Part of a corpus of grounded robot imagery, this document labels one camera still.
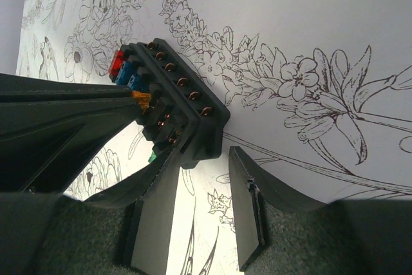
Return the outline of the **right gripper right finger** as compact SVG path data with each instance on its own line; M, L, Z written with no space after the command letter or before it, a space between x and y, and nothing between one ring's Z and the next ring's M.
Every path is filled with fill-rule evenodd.
M229 178L241 272L267 246L265 203L289 213L313 211L325 205L280 181L239 146L229 149Z

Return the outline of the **black fuse box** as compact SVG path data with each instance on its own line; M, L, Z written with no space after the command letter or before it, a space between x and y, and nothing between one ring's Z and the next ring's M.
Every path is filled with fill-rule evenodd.
M159 38L123 44L118 50L141 78L138 91L151 94L149 107L136 121L156 155L176 148L184 169L218 158L230 112L189 65Z

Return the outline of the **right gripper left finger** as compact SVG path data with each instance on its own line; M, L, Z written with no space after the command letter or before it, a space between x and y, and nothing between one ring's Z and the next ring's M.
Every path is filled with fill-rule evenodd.
M169 147L150 164L84 202L103 209L132 207L122 263L142 274L165 274L180 170Z

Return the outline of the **orange blade fuse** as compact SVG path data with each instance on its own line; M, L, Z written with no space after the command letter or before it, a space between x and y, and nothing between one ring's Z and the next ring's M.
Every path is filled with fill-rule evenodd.
M142 111L145 111L149 107L149 103L151 101L150 93L142 93L140 91L133 90L131 92L131 97L137 101Z

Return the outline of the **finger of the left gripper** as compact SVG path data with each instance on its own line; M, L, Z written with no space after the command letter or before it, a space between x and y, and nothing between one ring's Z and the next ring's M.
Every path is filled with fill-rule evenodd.
M130 97L1 103L1 191L63 192L140 114Z
M1 74L1 102L128 98L127 86L77 84Z

